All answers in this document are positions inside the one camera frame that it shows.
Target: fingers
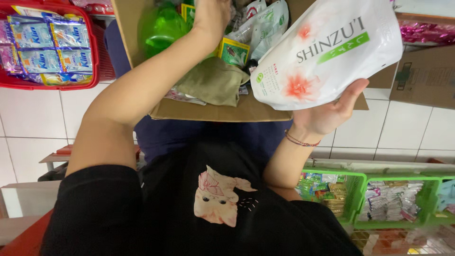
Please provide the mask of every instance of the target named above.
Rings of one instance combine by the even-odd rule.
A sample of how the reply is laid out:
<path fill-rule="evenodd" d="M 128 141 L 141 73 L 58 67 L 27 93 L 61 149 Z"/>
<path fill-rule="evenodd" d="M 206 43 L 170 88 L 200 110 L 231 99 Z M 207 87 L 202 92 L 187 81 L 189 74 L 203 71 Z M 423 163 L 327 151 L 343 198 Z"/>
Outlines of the fingers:
<path fill-rule="evenodd" d="M 351 83 L 346 90 L 341 94 L 340 99 L 335 104 L 340 112 L 351 112 L 354 108 L 354 104 L 361 92 L 369 84 L 368 79 L 358 79 Z"/>

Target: green plastic basket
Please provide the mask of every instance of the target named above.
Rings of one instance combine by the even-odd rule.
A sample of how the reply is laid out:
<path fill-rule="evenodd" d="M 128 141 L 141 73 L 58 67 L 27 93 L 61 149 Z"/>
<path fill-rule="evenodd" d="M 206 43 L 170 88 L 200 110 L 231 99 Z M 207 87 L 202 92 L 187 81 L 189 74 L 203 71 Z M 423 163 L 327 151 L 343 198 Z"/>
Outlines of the green plastic basket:
<path fill-rule="evenodd" d="M 450 212 L 438 212 L 438 204 L 439 204 L 439 189 L 441 188 L 442 182 L 446 179 L 455 179 L 455 172 L 424 172 L 422 173 L 426 176 L 431 177 L 438 177 L 440 178 L 440 186 L 437 189 L 436 193 L 436 207 L 435 210 L 431 213 L 430 219 L 428 220 L 429 225 L 451 225 L 455 224 L 455 215 L 451 214 Z M 445 215 L 447 217 L 436 217 L 436 213 Z"/>
<path fill-rule="evenodd" d="M 302 172 L 304 173 L 317 173 L 317 174 L 338 174 L 346 175 L 346 185 L 347 195 L 346 202 L 344 204 L 344 213 L 343 216 L 337 217 L 338 222 L 341 225 L 352 224 L 354 220 L 354 215 L 359 208 L 361 200 L 363 198 L 362 191 L 366 185 L 366 175 L 363 173 L 354 173 L 349 172 L 346 169 L 329 169 L 329 168 L 310 168 L 305 167 Z"/>
<path fill-rule="evenodd" d="M 422 180 L 424 185 L 422 190 L 416 195 L 416 204 L 421 208 L 417 220 L 412 223 L 408 220 L 400 221 L 359 221 L 358 216 L 362 213 L 365 204 L 365 192 L 368 182 L 370 181 L 386 181 L 386 180 Z M 362 203 L 354 219 L 354 228 L 357 229 L 386 229 L 386 228 L 415 228 L 425 225 L 431 213 L 434 212 L 437 202 L 437 190 L 439 188 L 440 179 L 437 177 L 429 177 L 414 173 L 393 173 L 393 174 L 367 174 L 367 181 L 362 192 Z"/>

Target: cat print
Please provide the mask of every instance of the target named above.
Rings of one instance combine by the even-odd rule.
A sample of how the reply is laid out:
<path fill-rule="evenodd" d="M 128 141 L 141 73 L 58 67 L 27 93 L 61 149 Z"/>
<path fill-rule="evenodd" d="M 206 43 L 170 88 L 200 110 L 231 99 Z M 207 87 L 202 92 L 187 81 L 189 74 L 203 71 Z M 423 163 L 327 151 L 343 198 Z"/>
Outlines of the cat print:
<path fill-rule="evenodd" d="M 194 199 L 194 215 L 211 223 L 226 224 L 235 227 L 237 223 L 238 195 L 234 188 L 247 192 L 257 191 L 251 188 L 246 179 L 231 178 L 219 174 L 207 166 L 207 171 L 199 175 L 199 187 Z"/>

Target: hand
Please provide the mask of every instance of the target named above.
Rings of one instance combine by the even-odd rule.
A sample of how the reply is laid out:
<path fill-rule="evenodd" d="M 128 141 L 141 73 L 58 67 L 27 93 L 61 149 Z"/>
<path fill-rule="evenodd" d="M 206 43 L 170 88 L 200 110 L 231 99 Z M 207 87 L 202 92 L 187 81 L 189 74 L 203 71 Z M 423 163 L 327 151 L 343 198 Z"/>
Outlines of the hand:
<path fill-rule="evenodd" d="M 220 43 L 230 20 L 231 0 L 197 0 L 191 33 L 198 34 L 212 52 Z"/>
<path fill-rule="evenodd" d="M 351 83 L 339 100 L 327 104 L 295 110 L 293 130 L 305 131 L 316 135 L 326 135 L 334 131 L 352 115 L 355 101 L 367 87 L 367 79 L 359 79 Z"/>

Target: black t-shirt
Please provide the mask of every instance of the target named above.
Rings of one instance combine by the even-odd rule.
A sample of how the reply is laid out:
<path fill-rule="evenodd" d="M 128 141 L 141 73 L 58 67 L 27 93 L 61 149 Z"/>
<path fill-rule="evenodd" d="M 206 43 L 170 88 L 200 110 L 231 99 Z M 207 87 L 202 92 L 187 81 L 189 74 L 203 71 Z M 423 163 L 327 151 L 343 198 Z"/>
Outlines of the black t-shirt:
<path fill-rule="evenodd" d="M 362 255 L 327 207 L 286 201 L 231 143 L 198 143 L 142 174 L 101 165 L 66 177 L 41 253 Z"/>

